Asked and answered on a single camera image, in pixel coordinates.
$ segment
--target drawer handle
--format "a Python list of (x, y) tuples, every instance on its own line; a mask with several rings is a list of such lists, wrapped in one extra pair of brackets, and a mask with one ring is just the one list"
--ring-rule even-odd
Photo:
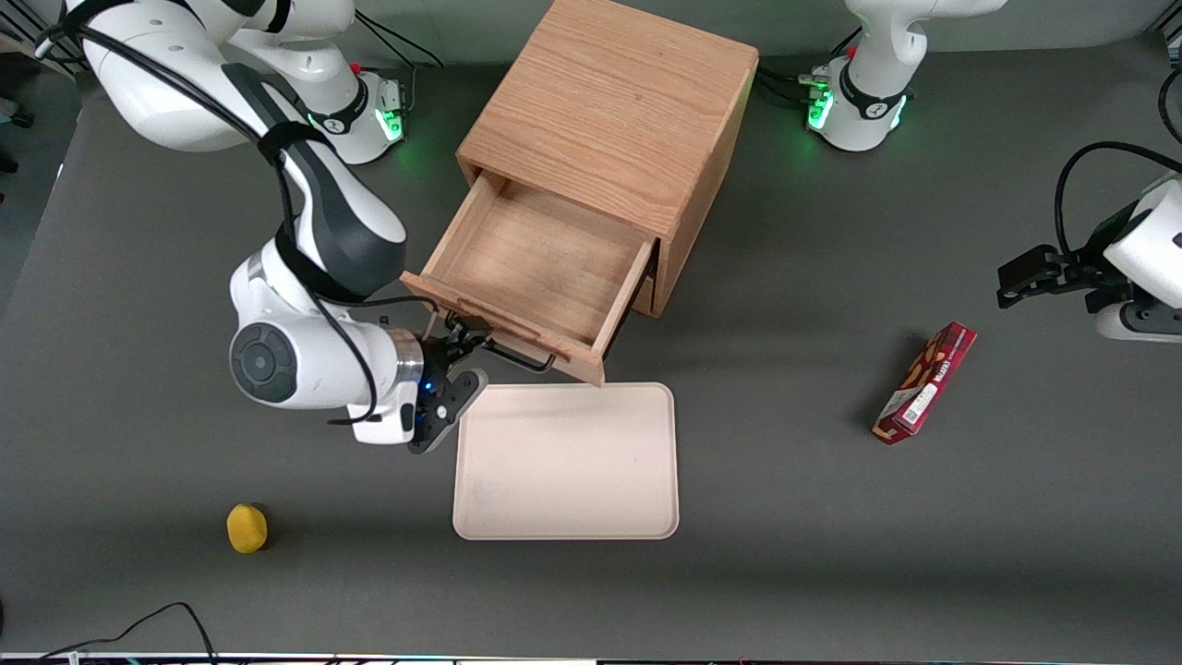
[(518, 354), (511, 353), (507, 350), (500, 347), (491, 338), (487, 343), (485, 343), (485, 350), (488, 353), (495, 357), (500, 357), (502, 360), (507, 360), (508, 363), (512, 363), (513, 365), (520, 367), (521, 370), (525, 370), (526, 372), (532, 372), (534, 374), (545, 374), (550, 372), (550, 369), (554, 367), (554, 361), (557, 360), (554, 358), (554, 354), (550, 354), (550, 358), (547, 358), (546, 363), (544, 364), (539, 365), (530, 363), (528, 359), (519, 357)]

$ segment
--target black cable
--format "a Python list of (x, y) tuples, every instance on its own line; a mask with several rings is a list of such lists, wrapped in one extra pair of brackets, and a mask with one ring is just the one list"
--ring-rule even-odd
[(430, 305), (431, 311), (436, 313), (440, 311), (439, 302), (436, 302), (431, 298), (428, 298), (427, 295), (398, 295), (395, 298), (381, 298), (377, 300), (363, 300), (359, 302), (335, 300), (332, 298), (325, 298), (324, 295), (322, 295), (320, 299), (332, 305), (340, 305), (343, 307), (350, 307), (350, 308), (384, 307), (388, 305), (397, 305), (402, 302), (423, 302)]
[(1161, 21), (1158, 21), (1157, 30), (1164, 28), (1165, 24), (1173, 21), (1174, 18), (1178, 15), (1178, 13), (1182, 13), (1182, 5), (1178, 5), (1177, 7), (1175, 7), (1174, 11), (1170, 12), (1170, 14), (1168, 17), (1165, 17), (1164, 19), (1162, 19)]
[(394, 44), (390, 44), (390, 40), (389, 40), (389, 39), (387, 39), (387, 38), (384, 38), (384, 37), (382, 37), (382, 33), (381, 33), (381, 32), (378, 32), (378, 31), (377, 31), (377, 28), (375, 28), (375, 27), (374, 27), (372, 25), (370, 25), (370, 24), (369, 24), (369, 21), (366, 21), (365, 19), (359, 19), (359, 20), (361, 20), (361, 24), (362, 24), (363, 26), (365, 26), (365, 30), (368, 30), (368, 31), (372, 32), (372, 33), (374, 33), (374, 37), (378, 38), (378, 39), (379, 39), (379, 40), (382, 41), (382, 44), (385, 44), (387, 48), (389, 48), (389, 50), (394, 51), (394, 52), (395, 52), (395, 54), (397, 54), (397, 56), (398, 56), (398, 58), (401, 58), (401, 59), (402, 59), (402, 61), (403, 61), (403, 63), (407, 63), (407, 66), (408, 66), (408, 67), (410, 67), (411, 70), (414, 70), (414, 69), (415, 69), (415, 67), (417, 66), (417, 65), (415, 65), (415, 63), (411, 63), (411, 61), (410, 61), (410, 58), (407, 58), (405, 56), (403, 56), (403, 54), (402, 54), (402, 51), (398, 51), (397, 48), (395, 48), (395, 47), (394, 47)]
[(797, 77), (772, 71), (765, 67), (764, 65), (759, 65), (758, 67), (755, 67), (755, 76), (766, 76), (767, 78), (781, 80), (784, 83), (797, 83)]
[(853, 38), (857, 37), (860, 32), (862, 32), (862, 26), (859, 25), (858, 28), (855, 30), (853, 32), (851, 32), (849, 37), (846, 37), (845, 39), (843, 39), (840, 44), (838, 44), (837, 46), (833, 46), (833, 50), (829, 52), (830, 56), (836, 56), (836, 54), (840, 53), (842, 48), (845, 48), (846, 44), (853, 41)]
[(1162, 116), (1162, 123), (1165, 124), (1165, 129), (1170, 132), (1170, 136), (1173, 136), (1178, 143), (1182, 143), (1182, 133), (1180, 133), (1177, 128), (1174, 126), (1174, 120), (1170, 119), (1170, 110), (1165, 105), (1167, 97), (1169, 97), (1170, 93), (1170, 86), (1174, 85), (1178, 74), (1182, 74), (1182, 70), (1174, 70), (1170, 72), (1170, 76), (1165, 77), (1165, 80), (1162, 82), (1162, 87), (1157, 91), (1157, 115)]
[(209, 657), (209, 663), (216, 663), (216, 658), (214, 657), (214, 645), (213, 645), (212, 641), (209, 641), (209, 633), (206, 632), (206, 627), (201, 624), (201, 619), (197, 619), (197, 613), (193, 611), (193, 607), (190, 607), (188, 602), (181, 602), (181, 601), (170, 602), (170, 604), (165, 605), (164, 607), (161, 607), (156, 612), (152, 612), (151, 614), (148, 614), (147, 617), (143, 617), (143, 618), (136, 620), (135, 624), (131, 624), (130, 626), (128, 626), (126, 628), (124, 628), (124, 631), (122, 633), (119, 633), (118, 635), (116, 635), (113, 638), (99, 638), (99, 639), (93, 639), (93, 640), (80, 641), (78, 644), (72, 644), (70, 646), (63, 646), (61, 648), (56, 648), (56, 650), (46, 653), (45, 656), (41, 656), (37, 660), (34, 660), (34, 663), (39, 663), (41, 660), (47, 660), (47, 659), (53, 658), (54, 656), (58, 656), (60, 653), (67, 653), (67, 652), (71, 652), (71, 651), (78, 651), (79, 648), (85, 648), (87, 646), (93, 646), (93, 645), (97, 645), (97, 644), (115, 644), (115, 643), (122, 640), (123, 638), (128, 637), (128, 634), (131, 631), (135, 631), (136, 628), (138, 628), (139, 625), (143, 624), (144, 621), (148, 621), (149, 619), (156, 617), (157, 614), (162, 614), (163, 612), (165, 612), (165, 611), (168, 611), (168, 609), (170, 609), (173, 607), (183, 607), (184, 611), (189, 613), (189, 618), (193, 619), (194, 625), (197, 626), (197, 632), (201, 633), (201, 643), (202, 643), (202, 645), (206, 648), (206, 656)]
[(762, 79), (760, 77), (755, 77), (755, 83), (759, 84), (759, 86), (760, 86), (760, 89), (762, 91), (765, 91), (766, 93), (771, 94), (775, 99), (779, 99), (781, 102), (787, 102), (788, 104), (792, 104), (794, 106), (804, 106), (805, 105), (804, 99), (799, 99), (797, 97), (792, 97), (791, 94), (784, 92), (782, 90), (777, 90), (766, 79)]
[(408, 46), (410, 46), (411, 48), (415, 48), (415, 50), (417, 50), (417, 51), (421, 51), (421, 52), (422, 52), (422, 53), (424, 53), (424, 54), (426, 54), (426, 56), (427, 56), (428, 58), (430, 58), (430, 59), (435, 60), (435, 64), (436, 64), (436, 65), (439, 65), (439, 66), (440, 66), (440, 69), (444, 69), (444, 67), (446, 67), (446, 65), (443, 64), (443, 60), (441, 60), (441, 59), (439, 59), (437, 57), (435, 57), (435, 53), (431, 53), (431, 52), (430, 52), (430, 51), (428, 51), (427, 48), (423, 48), (423, 47), (422, 47), (422, 46), (420, 46), (418, 44), (416, 44), (416, 43), (411, 41), (410, 39), (405, 38), (405, 37), (403, 37), (402, 34), (398, 34), (397, 32), (395, 32), (395, 31), (390, 30), (389, 27), (387, 27), (387, 26), (384, 26), (384, 25), (379, 24), (379, 22), (378, 22), (377, 20), (375, 20), (375, 19), (371, 19), (370, 17), (365, 15), (365, 13), (364, 13), (364, 12), (362, 12), (361, 9), (357, 9), (357, 18), (359, 18), (361, 20), (363, 20), (363, 21), (365, 21), (365, 22), (368, 22), (368, 24), (372, 25), (374, 27), (377, 27), (377, 28), (378, 28), (378, 30), (381, 30), (382, 32), (385, 32), (385, 33), (388, 33), (388, 34), (392, 35), (392, 37), (394, 37), (395, 39), (398, 39), (398, 40), (401, 40), (401, 41), (405, 43), (405, 44), (407, 44)]
[(215, 117), (228, 124), (235, 131), (242, 133), (251, 139), (252, 143), (258, 143), (259, 133), (254, 131), (243, 120), (230, 113), (222, 106), (216, 99), (209, 96), (204, 90), (197, 87), (193, 82), (184, 78), (176, 71), (169, 69), (168, 66), (144, 56), (139, 51), (131, 48), (123, 44), (122, 41), (109, 37), (105, 33), (98, 32), (91, 27), (82, 27), (78, 33), (84, 39), (90, 39), (95, 44), (106, 48), (108, 51), (124, 58), (125, 60), (135, 64), (148, 73), (155, 76), (157, 79), (173, 87), (181, 94), (184, 94), (193, 102), (195, 102), (201, 107), (206, 109)]
[[(4, 19), (5, 22), (7, 22), (8, 25), (11, 25), (13, 28), (15, 28), (17, 32), (19, 32), (21, 34), (21, 37), (24, 37), (30, 43), (32, 43), (34, 48), (37, 47), (37, 38), (33, 37), (33, 34), (31, 32), (28, 32), (27, 30), (25, 30), (25, 26), (20, 25), (12, 17), (9, 17), (8, 13), (5, 12), (4, 9), (0, 9), (0, 19)], [(50, 60), (51, 63), (57, 63), (57, 64), (61, 65), (63, 67), (65, 67), (65, 65), (76, 65), (76, 64), (78, 64), (78, 60), (76, 60), (73, 58), (59, 58), (57, 56), (47, 56), (45, 59)]]
[[(86, 26), (82, 27), (78, 32), (84, 39), (90, 39), (96, 44), (98, 44), (99, 46), (108, 48), (112, 53), (116, 53), (117, 56), (128, 59), (132, 64), (136, 64), (148, 73), (155, 76), (156, 78), (158, 78), (160, 80), (162, 80), (177, 92), (184, 94), (186, 97), (190, 98), (207, 111), (212, 112), (219, 119), (226, 122), (229, 126), (234, 128), (243, 136), (248, 137), (252, 143), (258, 144), (261, 137), (256, 131), (254, 131), (243, 120), (230, 113), (221, 103), (210, 97), (204, 90), (197, 87), (196, 84), (188, 80), (180, 73), (173, 71), (165, 65), (144, 56), (139, 51), (136, 51), (135, 48), (131, 48), (125, 44), (123, 44), (122, 41), (118, 41), (102, 32), (95, 31)], [(282, 167), (280, 164), (275, 165), (275, 174), (279, 178), (279, 191), (284, 206), (284, 228), (285, 232), (288, 233), (288, 235), (294, 240), (296, 216), (292, 211), (293, 206), (292, 206), (291, 188), (287, 185), (287, 177), (285, 176)], [(300, 283), (300, 286), (303, 286), (304, 289), (307, 292), (309, 296), (316, 304), (316, 307), (320, 311), (320, 314), (324, 315), (324, 319), (329, 321), (329, 325), (333, 328), (336, 334), (340, 337), (342, 341), (345, 343), (345, 346), (349, 347), (349, 351), (353, 354), (353, 358), (357, 360), (357, 365), (361, 366), (362, 369), (362, 374), (365, 377), (365, 383), (369, 389), (370, 405), (369, 410), (365, 412), (365, 416), (361, 418), (332, 419), (329, 420), (329, 424), (353, 425), (356, 423), (369, 420), (374, 416), (374, 412), (377, 410), (377, 384), (374, 380), (374, 373), (370, 370), (369, 364), (365, 363), (365, 357), (362, 356), (361, 351), (357, 348), (357, 345), (353, 344), (352, 339), (349, 337), (345, 328), (340, 325), (340, 322), (337, 321), (337, 318), (332, 315), (332, 313), (324, 306), (324, 302), (320, 301), (320, 298), (316, 295), (314, 291), (307, 283), (305, 283), (299, 278), (299, 275), (296, 275), (296, 279)]]
[(1182, 162), (1173, 159), (1155, 150), (1150, 150), (1149, 148), (1142, 148), (1141, 145), (1124, 143), (1121, 141), (1098, 141), (1096, 143), (1089, 143), (1077, 150), (1074, 155), (1071, 155), (1067, 163), (1063, 164), (1063, 170), (1059, 171), (1059, 182), (1054, 185), (1054, 236), (1059, 241), (1059, 252), (1071, 265), (1076, 265), (1077, 260), (1076, 255), (1067, 246), (1067, 232), (1064, 229), (1063, 223), (1063, 195), (1067, 187), (1067, 176), (1071, 175), (1071, 169), (1079, 163), (1079, 159), (1082, 159), (1084, 155), (1095, 152), (1096, 150), (1119, 150), (1122, 152), (1131, 152), (1168, 169), (1182, 172)]

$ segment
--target barcode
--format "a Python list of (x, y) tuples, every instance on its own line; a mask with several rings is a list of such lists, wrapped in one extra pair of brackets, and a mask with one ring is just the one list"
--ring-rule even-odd
[(928, 405), (931, 404), (931, 398), (934, 397), (936, 397), (936, 387), (928, 384), (920, 391), (918, 396), (915, 396), (915, 402), (911, 403), (911, 406), (903, 412), (903, 420), (908, 425), (915, 425), (918, 423), (920, 417), (928, 410)]

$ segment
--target green led light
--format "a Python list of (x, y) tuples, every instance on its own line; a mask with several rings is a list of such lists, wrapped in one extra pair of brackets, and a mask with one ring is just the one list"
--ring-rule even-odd
[(825, 126), (825, 120), (829, 119), (829, 111), (832, 107), (832, 92), (825, 92), (819, 98), (814, 99), (812, 106), (808, 109), (808, 125), (820, 131), (820, 129)]
[(903, 106), (905, 105), (907, 105), (907, 94), (903, 94), (903, 98), (898, 100), (898, 109), (895, 109), (895, 119), (890, 120), (891, 129), (898, 126), (898, 119), (900, 117), (903, 116)]
[(377, 122), (382, 125), (382, 131), (385, 132), (390, 143), (402, 138), (402, 113), (374, 109), (374, 116), (377, 117)]

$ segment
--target wooden cabinet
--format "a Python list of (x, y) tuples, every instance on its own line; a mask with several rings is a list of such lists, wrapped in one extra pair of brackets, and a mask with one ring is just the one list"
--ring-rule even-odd
[(629, 306), (660, 315), (722, 183), (758, 52), (556, 0), (456, 156), (472, 190), (413, 291), (583, 382)]

